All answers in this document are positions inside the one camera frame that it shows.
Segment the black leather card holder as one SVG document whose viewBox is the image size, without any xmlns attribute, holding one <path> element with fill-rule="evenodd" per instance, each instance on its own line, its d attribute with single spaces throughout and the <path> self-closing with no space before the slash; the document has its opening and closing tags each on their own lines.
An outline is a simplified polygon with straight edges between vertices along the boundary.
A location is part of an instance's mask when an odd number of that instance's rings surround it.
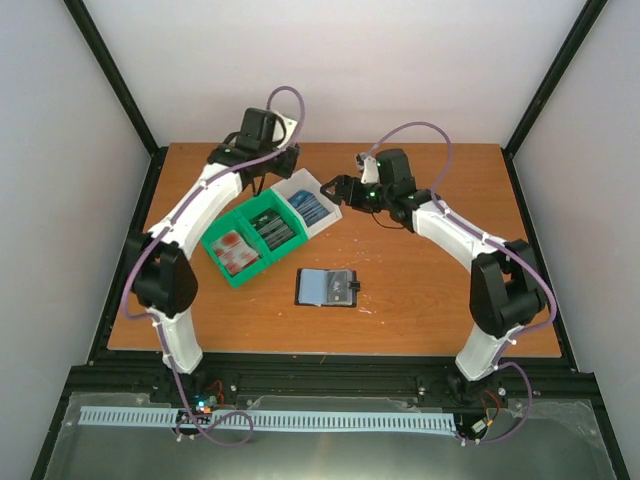
<svg viewBox="0 0 640 480">
<path fill-rule="evenodd" d="M 329 270 L 349 270 L 352 273 L 350 287 L 353 292 L 350 305 L 331 306 L 326 304 L 326 273 Z M 297 271 L 294 304 L 298 306 L 355 308 L 361 285 L 355 270 L 341 269 L 312 269 L 301 268 Z"/>
</svg>

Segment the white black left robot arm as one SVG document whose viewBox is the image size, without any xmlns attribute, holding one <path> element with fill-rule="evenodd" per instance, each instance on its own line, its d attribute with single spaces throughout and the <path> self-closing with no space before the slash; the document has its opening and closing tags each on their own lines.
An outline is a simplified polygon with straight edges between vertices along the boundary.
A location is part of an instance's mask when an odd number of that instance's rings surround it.
<svg viewBox="0 0 640 480">
<path fill-rule="evenodd" d="M 306 114 L 289 118 L 272 108 L 246 110 L 241 128 L 209 155 L 200 176 L 173 209 L 147 232 L 125 242 L 127 278 L 120 310 L 149 318 L 163 363 L 177 372 L 172 388 L 186 402 L 201 400 L 208 378 L 195 369 L 203 358 L 191 306 L 198 282 L 190 265 L 197 243 L 221 211 L 264 173 L 288 178 Z"/>
</svg>

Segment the black credit card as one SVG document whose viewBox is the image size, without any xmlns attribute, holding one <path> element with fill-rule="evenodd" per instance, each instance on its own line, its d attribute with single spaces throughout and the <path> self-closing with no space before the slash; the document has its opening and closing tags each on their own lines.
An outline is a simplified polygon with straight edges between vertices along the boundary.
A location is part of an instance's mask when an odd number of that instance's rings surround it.
<svg viewBox="0 0 640 480">
<path fill-rule="evenodd" d="M 350 305 L 353 297 L 351 280 L 352 273 L 349 270 L 329 270 L 326 273 L 326 304 Z"/>
</svg>

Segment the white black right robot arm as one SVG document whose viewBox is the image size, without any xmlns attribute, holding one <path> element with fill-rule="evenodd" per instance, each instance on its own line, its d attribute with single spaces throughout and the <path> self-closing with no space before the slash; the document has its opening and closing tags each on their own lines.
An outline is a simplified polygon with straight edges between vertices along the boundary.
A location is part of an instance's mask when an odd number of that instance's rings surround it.
<svg viewBox="0 0 640 480">
<path fill-rule="evenodd" d="M 431 189 L 420 189 L 401 149 L 357 157 L 360 176 L 338 175 L 321 186 L 336 205 L 374 214 L 386 211 L 408 231 L 426 238 L 470 274 L 469 309 L 474 326 L 455 363 L 469 382 L 498 370 L 507 345 L 515 343 L 543 309 L 557 306 L 537 271 L 530 245 L 507 242 L 455 213 Z"/>
</svg>

